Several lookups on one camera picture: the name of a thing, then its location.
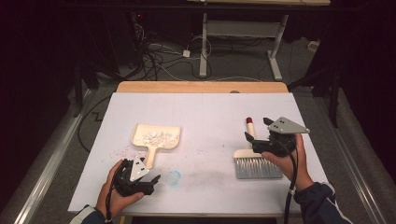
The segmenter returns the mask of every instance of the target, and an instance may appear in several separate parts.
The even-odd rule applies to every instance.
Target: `person's left hand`
[[[107,176],[107,181],[106,183],[102,186],[102,189],[100,190],[98,201],[96,203],[96,208],[99,209],[103,215],[106,218],[106,197],[110,189],[111,185],[111,180],[113,179],[114,174],[116,173],[117,169],[120,167],[122,164],[122,161],[118,161],[113,168],[111,168],[110,172],[108,173]],[[119,192],[116,189],[113,189],[111,191],[111,200],[110,200],[110,212],[112,217],[116,217],[121,213],[121,211],[127,207],[128,205],[131,205],[133,203],[136,203],[140,199],[142,199],[145,196],[143,192],[137,192],[131,196],[128,197],[122,197]]]

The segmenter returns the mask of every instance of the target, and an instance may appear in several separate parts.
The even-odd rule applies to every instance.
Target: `cable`
[[[296,184],[296,180],[297,180],[297,171],[298,171],[298,150],[297,150],[297,146],[294,145],[294,150],[296,151],[296,158],[297,158],[297,162],[294,159],[293,155],[291,154],[291,152],[278,140],[276,140],[275,138],[272,138],[273,141],[278,142],[284,149],[285,151],[288,153],[290,159],[291,159],[291,163],[293,164],[293,176],[291,177],[291,181],[290,181],[290,186],[289,186],[289,192],[288,192],[288,196],[286,198],[286,203],[285,203],[285,212],[284,212],[284,219],[283,219],[283,224],[288,224],[289,223],[289,212],[290,212],[290,203],[291,203],[291,197],[294,194],[294,187]]]
[[[172,48],[170,48],[170,47],[167,47],[167,46],[165,46],[165,45],[163,45],[163,44],[148,44],[148,46],[151,46],[151,45],[153,45],[153,46],[161,46],[159,49],[151,49],[151,50],[154,50],[154,51],[159,51],[160,49],[162,49],[162,48],[166,48],[166,49],[170,49],[170,50],[172,50],[172,51],[160,51],[161,53],[170,53],[170,54],[177,54],[177,55],[181,55],[181,53],[179,53],[179,52],[177,52],[175,49],[172,49]]]
[[[172,77],[172,78],[174,78],[175,80],[179,80],[179,81],[186,81],[186,80],[184,80],[184,79],[180,79],[180,78],[178,78],[178,77],[174,77],[172,74],[170,74],[169,72],[168,72],[168,70],[166,70],[166,68],[164,68],[162,65],[160,65],[160,64],[156,64],[158,67],[160,67],[163,71],[165,71],[170,77]]]
[[[84,143],[83,143],[82,140],[81,140],[80,131],[81,131],[82,123],[83,123],[84,120],[88,117],[88,115],[90,115],[91,112],[92,112],[97,106],[99,106],[99,104],[101,104],[102,102],[104,102],[105,100],[110,99],[110,98],[111,98],[111,95],[107,96],[106,98],[104,98],[104,99],[102,99],[101,101],[99,101],[98,103],[96,103],[96,105],[94,105],[94,106],[84,115],[84,117],[82,118],[81,122],[80,122],[79,125],[78,125],[78,128],[77,128],[77,137],[78,137],[79,144],[80,144],[80,145],[84,148],[84,150],[87,151],[88,153],[90,153],[91,151],[84,145]]]
[[[179,63],[187,63],[187,64],[189,64],[190,67],[191,67],[191,73],[192,73],[192,75],[194,76],[193,65],[192,65],[192,63],[189,63],[189,62],[178,62],[178,63],[174,63],[174,64],[171,64],[171,65],[169,65],[169,66],[167,66],[167,67],[163,67],[163,69],[168,69],[168,68],[173,67],[173,66],[175,66],[176,64],[179,64]]]
[[[193,38],[193,39],[190,41],[190,44],[192,44],[192,42],[193,42],[194,40],[199,39],[199,38],[203,39],[204,41],[206,41],[207,44],[209,44],[209,53],[206,54],[206,57],[207,57],[207,56],[209,56],[210,53],[212,52],[212,45],[210,44],[210,42],[209,42],[208,39],[203,38],[202,36],[198,35],[198,36],[196,36],[195,38]]]
[[[242,78],[242,79],[249,79],[249,80],[262,82],[261,80],[259,80],[257,78],[254,78],[254,77],[224,77],[224,78],[213,79],[213,80],[210,80],[210,81],[222,81],[222,80],[234,79],[234,78]]]
[[[234,40],[232,40],[230,38],[227,38],[228,36],[225,36],[226,38],[220,38],[220,37],[217,37],[217,36],[209,35],[208,37],[211,37],[211,38],[214,38],[214,39],[218,39],[218,40],[222,40],[222,41],[227,41],[229,43],[230,46],[216,46],[215,44],[212,44],[213,49],[215,47],[216,48],[227,48],[227,47],[230,48],[230,50],[227,53],[220,54],[220,55],[215,54],[215,56],[220,56],[220,57],[223,57],[223,56],[226,56],[228,54],[231,54],[235,49],[244,49],[244,48],[247,48],[247,47],[257,47],[264,40],[264,38],[262,38],[262,37],[255,37],[253,42],[245,44],[245,43],[242,43],[242,42],[243,41],[251,41],[251,38],[250,39],[245,39],[245,40],[244,39],[234,39]]]
[[[136,24],[136,26],[139,28],[139,31],[138,31],[139,33],[138,33],[136,39],[139,40],[140,34],[142,35],[141,40],[140,40],[140,44],[137,46],[138,48],[140,48],[140,46],[143,44],[143,39],[145,38],[145,30],[139,24]]]
[[[111,193],[113,191],[114,187],[114,180],[116,179],[116,174],[119,172],[119,170],[122,168],[122,165],[117,168],[116,173],[114,173],[113,178],[111,179],[110,186],[108,188],[108,194],[106,196],[106,221],[105,223],[113,223],[112,220],[112,215],[110,211],[110,205],[111,205]]]
[[[274,60],[274,59],[275,59],[275,58],[270,59],[268,64],[266,64],[263,68],[261,68],[261,69],[259,69],[259,71],[257,71],[257,76],[258,76],[259,79],[260,79],[260,74],[259,74],[260,71],[261,71],[261,70],[264,70],[265,68],[267,68],[267,67],[271,64],[271,61]]]

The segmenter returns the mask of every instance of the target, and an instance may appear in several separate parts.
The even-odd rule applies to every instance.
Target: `person's right hand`
[[[294,150],[291,153],[291,155],[294,157],[296,162],[297,162],[297,152],[298,152],[298,168],[297,168],[297,180],[295,187],[297,188],[297,190],[301,191],[313,185],[314,181],[312,181],[311,176],[309,175],[308,170],[306,168],[304,141],[300,133],[296,134],[296,150]],[[264,151],[262,153],[262,157],[267,159],[271,163],[279,166],[279,168],[282,170],[282,173],[289,180],[292,179],[293,164],[289,156],[281,158],[272,154],[271,152]]]

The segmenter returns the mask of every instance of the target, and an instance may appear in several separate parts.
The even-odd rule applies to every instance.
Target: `brush handle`
[[[256,139],[256,132],[254,131],[253,120],[247,118],[247,132]]]

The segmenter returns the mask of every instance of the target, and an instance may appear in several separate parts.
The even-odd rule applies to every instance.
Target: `dustpan handle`
[[[148,147],[148,155],[144,161],[146,168],[151,169],[153,167],[156,151],[156,147]]]

